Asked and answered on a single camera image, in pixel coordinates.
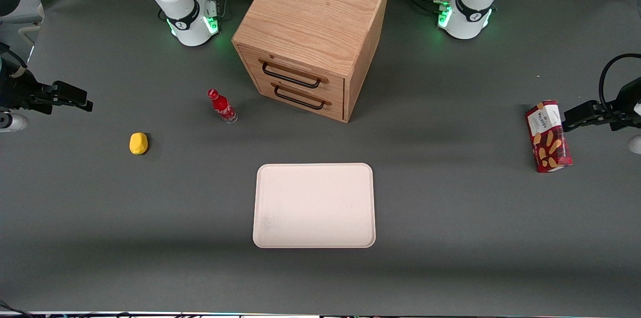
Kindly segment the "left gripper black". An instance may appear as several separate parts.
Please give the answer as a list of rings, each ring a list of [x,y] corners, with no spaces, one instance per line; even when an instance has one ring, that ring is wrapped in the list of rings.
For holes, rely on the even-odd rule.
[[[609,124],[611,131],[618,131],[624,128],[640,129],[639,104],[640,78],[636,78],[624,85],[616,95],[616,98],[609,102],[609,107],[617,117],[613,122],[609,124],[612,116],[601,103],[596,100],[590,100],[565,111],[562,128],[566,133],[578,128],[604,124]]]

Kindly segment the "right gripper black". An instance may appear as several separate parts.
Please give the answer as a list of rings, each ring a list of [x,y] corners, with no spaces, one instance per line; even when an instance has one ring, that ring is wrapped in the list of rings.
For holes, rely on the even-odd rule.
[[[63,81],[54,81],[52,94],[57,99],[49,104],[37,103],[35,97],[47,97],[46,90],[50,85],[39,83],[32,74],[24,73],[18,78],[2,74],[1,108],[7,110],[34,110],[50,115],[52,106],[69,106],[92,112],[93,103],[87,99],[87,92]]]

